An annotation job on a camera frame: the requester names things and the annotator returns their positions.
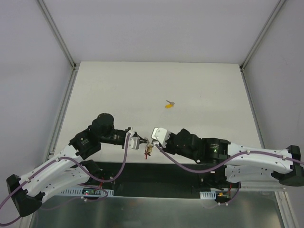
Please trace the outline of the red grey carabiner keyring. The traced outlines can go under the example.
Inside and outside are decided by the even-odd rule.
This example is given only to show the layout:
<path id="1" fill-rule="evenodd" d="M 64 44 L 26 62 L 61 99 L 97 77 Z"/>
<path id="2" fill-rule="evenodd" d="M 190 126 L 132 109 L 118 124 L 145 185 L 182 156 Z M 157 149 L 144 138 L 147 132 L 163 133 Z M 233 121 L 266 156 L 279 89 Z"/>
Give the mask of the red grey carabiner keyring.
<path id="1" fill-rule="evenodd" d="M 147 143 L 144 150 L 145 159 L 148 159 L 148 157 L 152 153 L 152 150 L 153 150 L 153 145 L 151 143 Z"/>

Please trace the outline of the key with yellow tag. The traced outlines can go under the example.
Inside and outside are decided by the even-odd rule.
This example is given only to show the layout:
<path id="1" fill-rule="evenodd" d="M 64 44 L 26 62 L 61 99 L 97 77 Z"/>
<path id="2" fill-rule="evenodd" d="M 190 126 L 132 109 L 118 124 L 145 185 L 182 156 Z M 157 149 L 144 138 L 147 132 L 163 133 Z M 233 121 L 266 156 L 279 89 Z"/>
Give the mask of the key with yellow tag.
<path id="1" fill-rule="evenodd" d="M 150 154 L 152 152 L 153 146 L 148 146 L 147 147 L 147 153 Z"/>
<path id="2" fill-rule="evenodd" d="M 167 104 L 165 105 L 165 108 L 166 109 L 170 109 L 170 108 L 173 108 L 175 103 L 174 102 L 171 102 L 169 100 L 166 100 Z"/>

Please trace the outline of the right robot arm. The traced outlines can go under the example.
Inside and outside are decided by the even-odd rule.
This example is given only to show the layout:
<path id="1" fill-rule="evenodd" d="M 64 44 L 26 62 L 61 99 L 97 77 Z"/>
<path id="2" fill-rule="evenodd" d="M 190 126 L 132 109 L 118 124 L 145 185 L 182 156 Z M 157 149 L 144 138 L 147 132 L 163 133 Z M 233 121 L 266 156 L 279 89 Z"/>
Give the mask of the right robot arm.
<path id="1" fill-rule="evenodd" d="M 242 181 L 277 180 L 281 185 L 302 187 L 304 167 L 298 146 L 286 149 L 246 147 L 219 138 L 199 138 L 186 129 L 178 134 L 160 128 L 153 137 L 157 148 L 166 156 L 180 155 L 197 164 L 208 163 L 225 167 L 214 175 L 214 183 L 225 187 Z"/>

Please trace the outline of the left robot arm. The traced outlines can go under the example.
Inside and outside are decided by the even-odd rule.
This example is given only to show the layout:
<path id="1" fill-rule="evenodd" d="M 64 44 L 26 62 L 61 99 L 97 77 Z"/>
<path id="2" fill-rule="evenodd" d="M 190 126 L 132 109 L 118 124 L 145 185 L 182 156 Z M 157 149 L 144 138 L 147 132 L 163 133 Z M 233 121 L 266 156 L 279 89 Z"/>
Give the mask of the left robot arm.
<path id="1" fill-rule="evenodd" d="M 6 179 L 9 198 L 19 216 L 26 217 L 69 187 L 87 182 L 91 185 L 105 182 L 97 164 L 88 159 L 101 150 L 103 143 L 119 145 L 128 152 L 129 149 L 139 149 L 140 144 L 147 142 L 131 128 L 115 129 L 114 117 L 102 113 L 51 159 L 22 176 L 10 175 Z"/>

